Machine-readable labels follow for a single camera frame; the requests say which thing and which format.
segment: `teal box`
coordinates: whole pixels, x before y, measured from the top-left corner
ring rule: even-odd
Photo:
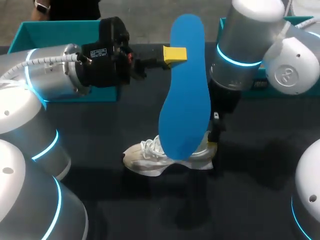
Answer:
[[[287,16],[284,19],[292,23],[293,25],[297,25],[299,23],[302,23],[306,20],[311,19],[312,16]],[[220,18],[220,24],[218,29],[218,35],[217,35],[217,43],[219,42],[221,33],[224,29],[224,25],[226,22],[226,18]],[[266,69],[263,65],[260,66],[258,73],[255,77],[255,81],[261,81],[266,79]],[[272,86],[268,86],[264,89],[259,90],[250,90],[247,92],[244,92],[243,96],[245,98],[272,98],[272,97],[292,97],[295,96],[289,96],[286,94],[283,94],[277,90],[275,90]],[[299,96],[309,96],[309,97],[319,97],[320,96],[320,81],[318,81],[308,92],[304,94],[300,94]]]
[[[65,44],[83,45],[96,42],[99,38],[99,22],[99,20],[23,22],[8,53]],[[57,102],[115,102],[117,97],[116,87],[93,87],[92,92],[87,96]]]

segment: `gray floor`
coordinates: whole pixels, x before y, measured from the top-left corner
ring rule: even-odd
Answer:
[[[201,17],[207,41],[214,41],[219,18],[226,15],[230,3],[231,0],[101,0],[100,10],[103,18],[118,16],[124,21],[131,43],[168,42],[173,21],[184,13]],[[0,0],[0,7],[0,46],[9,45],[20,23],[30,19],[33,1]]]

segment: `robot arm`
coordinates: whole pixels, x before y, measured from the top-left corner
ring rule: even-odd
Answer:
[[[136,53],[118,17],[102,19],[99,40],[15,52],[0,56],[0,80],[26,83],[45,101],[87,95],[92,86],[106,88],[143,80],[146,69],[170,69],[163,48]]]
[[[291,25],[284,13],[281,0],[232,0],[210,68],[210,142],[219,139],[224,115],[253,86],[261,63],[270,84],[287,95],[302,94],[318,81],[320,36],[304,31],[304,24]]]

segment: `white cable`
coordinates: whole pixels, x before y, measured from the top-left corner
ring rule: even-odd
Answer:
[[[301,23],[299,23],[298,25],[296,25],[295,27],[298,28],[298,29],[304,29],[305,27],[308,27],[312,24],[315,24],[317,22],[319,22],[319,18],[311,18],[311,19],[308,19],[306,21],[303,21]]]
[[[69,62],[69,63],[79,62],[79,60],[77,60],[77,57],[78,55],[76,53],[73,53],[73,54],[68,54],[64,56],[51,56],[51,57],[36,58],[36,59],[24,61],[12,67],[10,70],[8,70],[5,74],[3,74],[0,77],[0,80],[11,79],[10,75],[28,66],[40,65],[40,64],[55,64],[55,63],[63,63],[63,62]]]
[[[289,14],[289,10],[290,10],[292,1],[293,1],[293,0],[289,0],[289,1],[288,1],[288,4],[287,4],[286,9],[285,9],[285,12],[284,12],[284,16],[285,16],[285,17],[288,16],[288,14]]]

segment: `shoe insole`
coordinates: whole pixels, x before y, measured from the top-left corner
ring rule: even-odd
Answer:
[[[170,47],[186,48],[187,61],[171,64],[171,85],[158,133],[164,153],[186,160],[207,131],[211,103],[205,64],[205,30],[199,17],[185,14],[171,28]]]

